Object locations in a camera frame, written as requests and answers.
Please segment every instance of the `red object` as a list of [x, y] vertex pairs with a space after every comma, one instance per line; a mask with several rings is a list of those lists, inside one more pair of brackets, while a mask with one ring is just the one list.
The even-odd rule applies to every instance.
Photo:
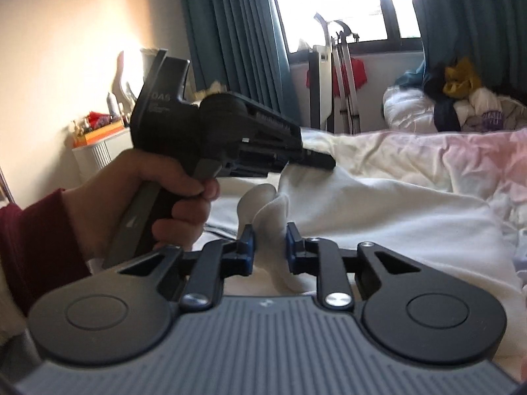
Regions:
[[0, 209], [0, 258], [15, 303], [27, 315], [46, 292], [89, 276], [57, 190], [23, 211]]
[[[362, 86], [368, 83], [364, 63], [360, 59], [351, 58], [351, 68], [353, 70], [353, 80], [355, 83], [355, 89], [358, 91]], [[346, 96], [349, 96], [349, 83], [346, 66], [342, 64], [341, 69], [344, 83], [344, 94]], [[337, 71], [335, 69], [335, 65], [333, 65], [333, 78], [331, 80], [331, 84], [333, 85], [333, 96], [340, 96], [341, 93], [338, 90]], [[306, 87], [309, 87], [309, 70], [307, 70], [306, 75]]]
[[104, 117], [105, 119], [109, 119], [110, 116], [108, 114], [104, 114], [104, 113], [96, 113], [94, 111], [90, 111], [90, 113], [88, 114], [88, 117], [86, 117], [88, 119], [88, 122], [90, 123], [90, 126], [92, 127], [92, 129], [97, 129], [98, 127], [101, 127], [101, 126], [98, 126], [97, 123], [99, 121], [99, 119], [101, 117]]

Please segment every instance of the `hand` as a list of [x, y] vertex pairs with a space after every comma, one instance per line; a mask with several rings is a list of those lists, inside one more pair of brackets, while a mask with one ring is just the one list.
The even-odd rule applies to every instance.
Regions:
[[119, 221], [143, 181], [158, 182], [168, 191], [188, 197], [176, 202], [172, 219], [154, 223], [154, 237], [185, 249], [199, 238], [209, 217], [210, 201], [219, 196], [218, 182], [199, 182], [170, 157], [130, 149], [85, 184], [62, 193], [86, 261], [105, 257]]

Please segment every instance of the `teal curtain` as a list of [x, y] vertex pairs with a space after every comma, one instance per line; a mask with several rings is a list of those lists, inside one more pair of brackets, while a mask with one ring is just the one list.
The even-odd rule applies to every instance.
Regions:
[[213, 81], [300, 121], [274, 0], [182, 0], [196, 87]]
[[413, 0], [426, 69], [469, 56], [487, 87], [527, 90], [527, 0]]

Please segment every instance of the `white bedsheet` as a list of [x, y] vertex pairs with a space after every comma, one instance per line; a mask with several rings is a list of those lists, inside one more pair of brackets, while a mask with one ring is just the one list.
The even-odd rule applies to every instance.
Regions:
[[[287, 221], [295, 221], [303, 236], [327, 237], [344, 248], [372, 240], [495, 295], [508, 315], [496, 360], [518, 378], [527, 320], [512, 258], [525, 255], [527, 131], [354, 137], [306, 131], [304, 141], [330, 151], [338, 169], [328, 175], [290, 167], [281, 179], [221, 180], [222, 198], [213, 205], [209, 225], [227, 236], [238, 230], [236, 206], [244, 193], [262, 183], [278, 187], [276, 196], [263, 186], [244, 198], [242, 222], [252, 221], [257, 230], [256, 269], [249, 278], [230, 278], [226, 291], [273, 295], [314, 289], [311, 277], [287, 273]], [[205, 234], [199, 244], [212, 237]]]

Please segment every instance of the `red sleeve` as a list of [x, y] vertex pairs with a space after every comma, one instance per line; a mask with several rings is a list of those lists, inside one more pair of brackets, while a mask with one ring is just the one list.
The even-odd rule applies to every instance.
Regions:
[[0, 257], [13, 299], [27, 315], [59, 286], [90, 275], [57, 190], [25, 210], [0, 209]]

